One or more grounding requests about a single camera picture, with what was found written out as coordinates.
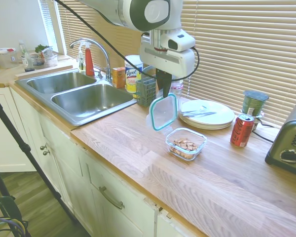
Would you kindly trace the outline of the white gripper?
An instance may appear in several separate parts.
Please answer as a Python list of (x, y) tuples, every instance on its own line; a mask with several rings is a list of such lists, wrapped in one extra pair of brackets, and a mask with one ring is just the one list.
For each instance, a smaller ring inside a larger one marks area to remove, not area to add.
[(194, 70), (195, 56), (192, 49), (183, 52), (159, 52), (150, 44), (149, 37), (141, 37), (140, 60), (156, 68), (157, 97), (163, 94), (163, 98), (166, 98), (171, 88), (172, 75), (183, 78), (191, 74)]

